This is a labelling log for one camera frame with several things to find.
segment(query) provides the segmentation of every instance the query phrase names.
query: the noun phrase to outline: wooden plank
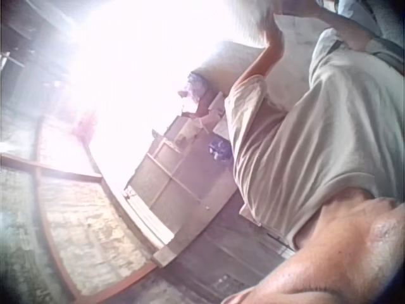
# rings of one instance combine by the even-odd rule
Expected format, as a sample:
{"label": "wooden plank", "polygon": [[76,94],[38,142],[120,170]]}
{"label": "wooden plank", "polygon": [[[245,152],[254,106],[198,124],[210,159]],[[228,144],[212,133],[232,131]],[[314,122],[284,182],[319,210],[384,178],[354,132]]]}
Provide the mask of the wooden plank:
{"label": "wooden plank", "polygon": [[84,172],[70,172],[65,170],[60,170],[54,166],[46,165],[38,161],[26,160],[17,156],[13,156],[7,153],[1,154],[1,165],[21,171],[35,172],[37,168],[41,169],[44,175],[50,177],[57,177],[60,179],[70,179],[73,181],[81,182],[98,182],[100,183],[103,179],[101,174],[97,173],[84,173]]}
{"label": "wooden plank", "polygon": [[153,262],[148,262],[142,266],[139,270],[126,277],[124,280],[119,283],[112,285],[105,290],[100,291],[99,293],[92,294],[90,296],[83,296],[77,299],[74,304],[96,304],[102,303],[107,299],[121,293],[123,290],[127,289],[131,285],[138,283],[141,279],[145,278],[148,274],[154,271],[157,268],[156,264]]}

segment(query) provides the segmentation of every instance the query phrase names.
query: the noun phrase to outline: hand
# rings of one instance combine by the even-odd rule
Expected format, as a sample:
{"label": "hand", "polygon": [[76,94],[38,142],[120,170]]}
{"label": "hand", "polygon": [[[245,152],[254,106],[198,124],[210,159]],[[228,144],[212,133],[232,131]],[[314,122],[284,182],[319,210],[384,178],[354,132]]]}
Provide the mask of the hand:
{"label": "hand", "polygon": [[272,11],[268,11],[259,24],[266,47],[277,50],[280,55],[284,52],[284,35],[274,20]]}
{"label": "hand", "polygon": [[278,15],[313,18],[322,9],[315,0],[273,0]]}

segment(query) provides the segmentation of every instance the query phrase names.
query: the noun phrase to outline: wooden frame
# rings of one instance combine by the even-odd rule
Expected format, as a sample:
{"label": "wooden frame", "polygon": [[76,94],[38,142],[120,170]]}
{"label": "wooden frame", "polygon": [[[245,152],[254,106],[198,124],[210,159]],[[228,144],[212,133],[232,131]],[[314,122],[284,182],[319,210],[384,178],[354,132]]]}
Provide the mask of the wooden frame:
{"label": "wooden frame", "polygon": [[[123,291],[124,289],[128,288],[129,286],[139,282],[142,278],[147,276],[151,273],[154,269],[156,269],[157,265],[152,261],[148,261],[144,266],[142,266],[139,270],[134,272],[132,275],[124,278],[122,281],[106,288],[103,291],[100,291],[96,294],[92,294],[90,296],[83,295],[80,290],[76,287],[75,283],[69,276],[65,266],[63,265],[63,261],[61,257],[58,255],[58,249],[55,245],[54,239],[51,234],[51,229],[49,226],[49,221],[46,216],[46,211],[44,206],[41,202],[41,177],[43,175],[61,178],[61,179],[70,179],[73,181],[81,181],[81,182],[95,182],[99,183],[103,186],[104,184],[104,192],[106,192],[104,177],[101,174],[95,173],[85,173],[85,172],[69,172],[65,170],[57,169],[53,166],[43,164],[39,161],[39,149],[41,146],[41,134],[42,128],[44,125],[44,117],[39,119],[39,123],[35,133],[35,151],[34,151],[34,160],[26,160],[17,156],[9,155],[6,153],[2,153],[0,155],[0,164],[1,166],[12,168],[15,170],[21,170],[24,172],[29,172],[34,176],[34,185],[35,185],[35,198],[37,207],[39,209],[40,221],[42,224],[42,230],[46,239],[47,247],[49,249],[49,253],[53,262],[55,263],[57,272],[64,282],[66,289],[68,290],[71,299],[74,303],[77,304],[85,304],[85,303],[102,303],[106,301],[108,298],[116,295],[117,293]],[[111,191],[109,194],[106,193],[108,197],[111,199],[111,195],[115,197],[116,200],[125,200],[124,197],[116,192]]]}

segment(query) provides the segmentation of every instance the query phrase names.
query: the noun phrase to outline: wall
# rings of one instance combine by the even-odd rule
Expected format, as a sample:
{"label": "wall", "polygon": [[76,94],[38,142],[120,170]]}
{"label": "wall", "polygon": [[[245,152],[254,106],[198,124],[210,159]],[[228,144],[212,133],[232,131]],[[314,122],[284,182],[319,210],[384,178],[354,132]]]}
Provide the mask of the wall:
{"label": "wall", "polygon": [[[284,32],[285,52],[266,83],[274,102],[293,106],[308,90],[311,55],[324,23],[309,18],[279,16],[277,23]],[[258,57],[261,50],[233,42],[221,42],[217,52],[196,72],[228,95],[232,85]]]}
{"label": "wall", "polygon": [[7,143],[2,152],[32,160],[34,157],[37,119],[16,113],[4,106],[0,109],[0,141]]}
{"label": "wall", "polygon": [[33,177],[1,167],[0,189],[2,280],[8,278],[21,303],[68,303],[42,233]]}
{"label": "wall", "polygon": [[149,258],[95,183],[43,177],[39,188],[58,255],[83,295],[140,269]]}

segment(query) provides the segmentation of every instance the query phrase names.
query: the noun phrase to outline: person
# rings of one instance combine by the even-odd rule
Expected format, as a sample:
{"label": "person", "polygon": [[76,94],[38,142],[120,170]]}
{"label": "person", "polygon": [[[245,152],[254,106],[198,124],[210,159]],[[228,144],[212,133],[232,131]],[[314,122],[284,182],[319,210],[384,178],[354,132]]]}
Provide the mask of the person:
{"label": "person", "polygon": [[331,27],[315,47],[310,89],[290,111],[269,97],[265,77],[284,52],[269,13],[268,46],[225,109],[244,201],[297,252],[223,303],[396,303],[384,297],[404,267],[403,50],[355,0],[340,0],[339,14],[315,0],[273,2],[276,14]]}

